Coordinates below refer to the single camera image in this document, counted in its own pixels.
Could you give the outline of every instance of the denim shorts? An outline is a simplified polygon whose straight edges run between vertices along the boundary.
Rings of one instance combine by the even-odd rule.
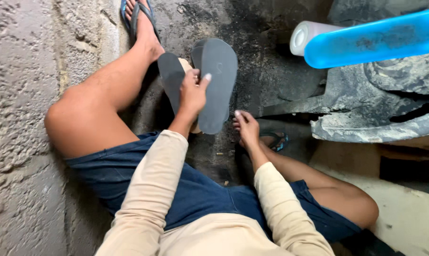
[[[67,159],[66,162],[114,215],[121,207],[132,174],[158,135],[159,132],[138,135],[139,141]],[[327,241],[336,242],[361,231],[350,220],[318,204],[303,180],[289,184],[316,230]],[[175,197],[165,217],[164,230],[191,223],[211,213],[236,213],[255,219],[271,238],[254,187],[222,187],[185,163]]]

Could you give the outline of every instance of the dirty floor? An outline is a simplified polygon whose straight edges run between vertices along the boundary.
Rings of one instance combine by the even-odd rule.
[[[231,127],[235,109],[250,112],[313,95],[326,70],[306,65],[302,57],[291,55],[288,41],[302,20],[324,22],[332,0],[153,0],[158,29],[168,52],[190,61],[192,45],[202,38],[220,38],[238,55],[239,70],[230,101],[231,117],[216,135],[198,134],[190,138],[187,162],[216,182],[244,183],[234,160],[238,133]],[[161,130],[173,119],[169,100],[151,67],[137,104],[125,114],[135,133]],[[291,145],[283,154],[308,162],[314,140],[308,120],[260,121],[262,127],[285,130]]]

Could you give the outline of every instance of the blue plastic bottle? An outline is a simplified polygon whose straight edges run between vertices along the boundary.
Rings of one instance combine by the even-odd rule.
[[[305,60],[314,68],[383,61],[429,53],[429,10],[314,37]]]

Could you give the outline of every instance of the shirt sleeve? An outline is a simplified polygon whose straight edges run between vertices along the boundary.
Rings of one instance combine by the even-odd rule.
[[[137,166],[97,256],[157,254],[187,150],[181,134],[161,132]]]
[[[254,186],[277,245],[297,256],[334,256],[289,183],[271,162],[257,169]]]

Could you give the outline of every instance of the person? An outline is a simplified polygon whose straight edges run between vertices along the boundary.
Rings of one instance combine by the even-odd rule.
[[[149,8],[144,0],[139,1]],[[136,2],[127,0],[130,20]],[[131,50],[67,89],[45,127],[67,164],[115,219],[98,255],[333,255],[327,243],[375,223],[361,189],[281,156],[259,125],[236,111],[234,126],[254,167],[255,189],[222,187],[184,162],[189,127],[210,76],[188,71],[167,130],[136,136],[118,116],[164,53],[149,17],[137,18]]]

